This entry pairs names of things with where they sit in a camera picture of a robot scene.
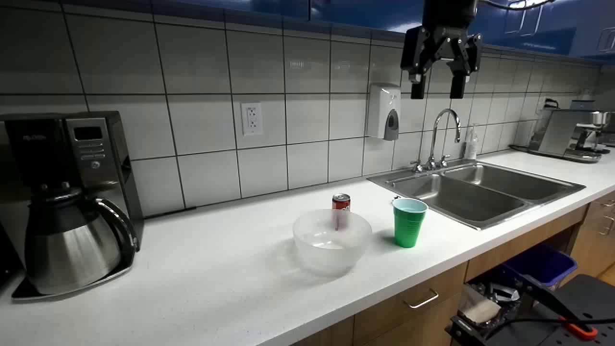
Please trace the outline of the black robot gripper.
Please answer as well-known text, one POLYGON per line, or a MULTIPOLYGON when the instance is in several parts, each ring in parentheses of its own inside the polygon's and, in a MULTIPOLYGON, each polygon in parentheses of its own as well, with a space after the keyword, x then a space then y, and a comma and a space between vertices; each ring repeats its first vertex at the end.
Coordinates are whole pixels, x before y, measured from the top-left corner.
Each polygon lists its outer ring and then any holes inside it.
POLYGON ((464 29, 408 29, 400 68, 410 72, 412 99, 425 99, 425 72, 439 60, 446 60, 452 72, 450 99, 464 99, 467 74, 481 70, 481 51, 481 35, 467 35, 464 29))

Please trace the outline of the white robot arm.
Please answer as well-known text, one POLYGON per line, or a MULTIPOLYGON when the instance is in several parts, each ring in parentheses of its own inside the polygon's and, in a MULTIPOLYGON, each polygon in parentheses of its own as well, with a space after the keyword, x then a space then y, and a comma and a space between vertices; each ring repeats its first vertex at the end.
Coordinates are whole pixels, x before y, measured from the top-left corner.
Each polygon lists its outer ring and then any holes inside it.
POLYGON ((452 74, 450 97, 462 99, 471 76, 481 70, 481 37, 467 29, 479 0, 425 0, 423 24, 408 29, 400 68, 412 83, 412 99, 423 101, 427 74, 444 62, 452 74))

